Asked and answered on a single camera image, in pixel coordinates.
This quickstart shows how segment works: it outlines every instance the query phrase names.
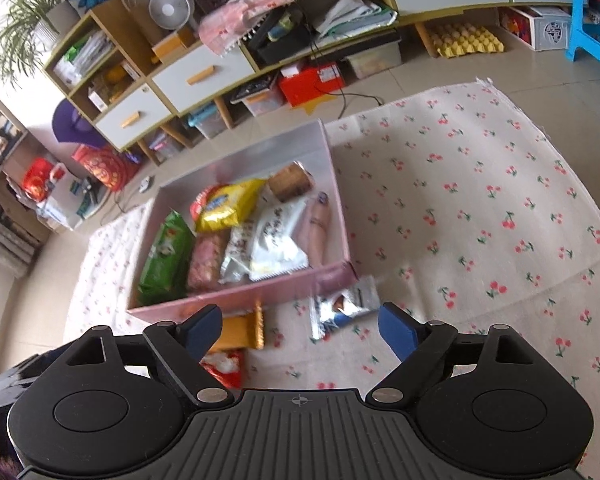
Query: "yellow egg tray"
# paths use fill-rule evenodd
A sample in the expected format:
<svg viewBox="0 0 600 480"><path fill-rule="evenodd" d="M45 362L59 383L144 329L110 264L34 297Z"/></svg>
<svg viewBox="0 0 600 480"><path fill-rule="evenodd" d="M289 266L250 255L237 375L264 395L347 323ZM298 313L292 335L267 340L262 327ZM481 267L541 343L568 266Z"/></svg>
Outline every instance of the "yellow egg tray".
<svg viewBox="0 0 600 480"><path fill-rule="evenodd" d="M475 52L504 52L504 45L484 27L471 23L447 23L428 29L433 46L440 56L450 57Z"/></svg>

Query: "orange drawer handle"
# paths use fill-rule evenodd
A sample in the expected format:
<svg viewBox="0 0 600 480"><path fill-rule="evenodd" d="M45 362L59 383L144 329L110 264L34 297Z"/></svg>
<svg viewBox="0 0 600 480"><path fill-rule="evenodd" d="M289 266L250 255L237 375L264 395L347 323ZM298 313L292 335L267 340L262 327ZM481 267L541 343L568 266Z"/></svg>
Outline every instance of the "orange drawer handle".
<svg viewBox="0 0 600 480"><path fill-rule="evenodd" d="M199 74L195 74L190 76L187 79L187 84L194 85L195 83L199 83L200 81L206 79L208 76L212 75L215 72L215 65L211 65L209 68L202 70Z"/></svg>
<svg viewBox="0 0 600 480"><path fill-rule="evenodd" d="M140 113L135 112L132 116L130 116L128 119L125 119L122 124L120 124L120 128L127 128L128 126L135 124L138 120L140 120Z"/></svg>

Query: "white mat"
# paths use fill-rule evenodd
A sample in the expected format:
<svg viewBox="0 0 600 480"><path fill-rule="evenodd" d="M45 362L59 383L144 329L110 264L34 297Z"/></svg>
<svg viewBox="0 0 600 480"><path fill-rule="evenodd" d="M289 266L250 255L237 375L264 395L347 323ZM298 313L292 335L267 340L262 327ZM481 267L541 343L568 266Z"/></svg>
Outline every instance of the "white mat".
<svg viewBox="0 0 600 480"><path fill-rule="evenodd" d="M600 478L600 212L571 168L522 111L481 82L432 89L327 131L359 272L374 274L381 298L418 319L461 332L515 327L592 407L581 472ZM141 230L138 209L94 235L67 338L93 324L141 331L118 310L129 275L120 264ZM267 312L267 348L248 355L250 386L356 387L364 395L397 365L376 316L314 343L307 305Z"/></svg>

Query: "ribbed black surface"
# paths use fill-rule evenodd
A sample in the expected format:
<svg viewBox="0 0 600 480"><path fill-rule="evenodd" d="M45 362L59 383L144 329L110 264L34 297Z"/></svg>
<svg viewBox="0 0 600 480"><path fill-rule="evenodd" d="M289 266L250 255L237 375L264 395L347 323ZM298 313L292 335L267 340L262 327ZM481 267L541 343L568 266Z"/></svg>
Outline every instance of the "ribbed black surface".
<svg viewBox="0 0 600 480"><path fill-rule="evenodd" d="M23 480L45 480L33 472ZM440 460L407 419L353 391L247 391L196 415L165 455L115 480L476 480ZM554 480L581 480L572 470Z"/></svg>

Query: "pink snack package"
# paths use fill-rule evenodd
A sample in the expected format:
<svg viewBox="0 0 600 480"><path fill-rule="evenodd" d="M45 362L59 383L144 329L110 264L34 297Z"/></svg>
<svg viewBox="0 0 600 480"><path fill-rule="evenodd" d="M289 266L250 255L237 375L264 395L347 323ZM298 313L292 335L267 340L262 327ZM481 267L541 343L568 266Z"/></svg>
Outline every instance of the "pink snack package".
<svg viewBox="0 0 600 480"><path fill-rule="evenodd" d="M220 268L230 232L230 229L224 229L197 235L187 279L190 292L216 290L219 287Z"/></svg>

